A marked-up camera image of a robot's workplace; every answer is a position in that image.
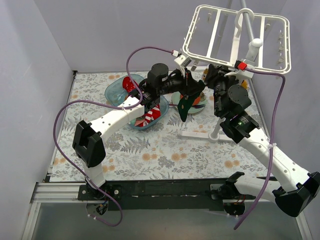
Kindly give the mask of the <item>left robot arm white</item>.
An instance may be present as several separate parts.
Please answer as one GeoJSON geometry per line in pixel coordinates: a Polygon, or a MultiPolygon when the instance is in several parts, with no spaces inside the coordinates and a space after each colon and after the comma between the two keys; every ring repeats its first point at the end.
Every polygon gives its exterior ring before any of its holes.
{"type": "Polygon", "coordinates": [[[90,186],[89,194],[95,200],[106,196],[106,180],[103,175],[102,161],[106,157],[104,141],[130,121],[142,117],[160,103],[160,97],[179,92],[182,99],[178,112],[185,121],[189,109],[205,88],[202,80],[195,80],[191,71],[179,69],[169,72],[167,65],[156,63],[147,77],[128,93],[127,99],[117,109],[89,123],[80,121],[76,125],[72,147],[81,159],[85,181],[90,186]]]}

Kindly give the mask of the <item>red snowflake sock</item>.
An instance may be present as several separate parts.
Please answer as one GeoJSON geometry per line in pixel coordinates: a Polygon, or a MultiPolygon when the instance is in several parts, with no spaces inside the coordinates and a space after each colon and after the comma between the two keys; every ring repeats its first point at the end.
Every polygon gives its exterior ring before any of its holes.
{"type": "Polygon", "coordinates": [[[127,92],[130,93],[134,89],[136,89],[135,84],[137,84],[134,80],[131,80],[129,76],[124,77],[122,80],[122,88],[127,92]]]}

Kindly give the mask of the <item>dark green sock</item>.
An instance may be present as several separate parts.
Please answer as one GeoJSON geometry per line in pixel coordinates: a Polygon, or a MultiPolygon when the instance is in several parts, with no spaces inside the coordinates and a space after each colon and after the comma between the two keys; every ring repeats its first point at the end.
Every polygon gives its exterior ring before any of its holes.
{"type": "Polygon", "coordinates": [[[188,111],[193,106],[197,96],[183,96],[177,105],[178,113],[182,122],[185,122],[188,116],[188,111]]]}

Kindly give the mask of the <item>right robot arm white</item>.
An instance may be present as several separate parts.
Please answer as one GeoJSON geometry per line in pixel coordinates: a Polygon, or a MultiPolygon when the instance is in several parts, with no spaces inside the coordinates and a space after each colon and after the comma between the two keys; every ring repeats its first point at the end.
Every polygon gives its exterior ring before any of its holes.
{"type": "Polygon", "coordinates": [[[261,162],[267,168],[267,176],[260,179],[236,172],[211,193],[219,199],[237,199],[242,195],[263,198],[287,215],[297,217],[317,196],[320,173],[300,167],[265,134],[245,111],[251,100],[238,82],[227,67],[209,65],[205,83],[213,90],[214,115],[223,120],[222,131],[261,162]]]}

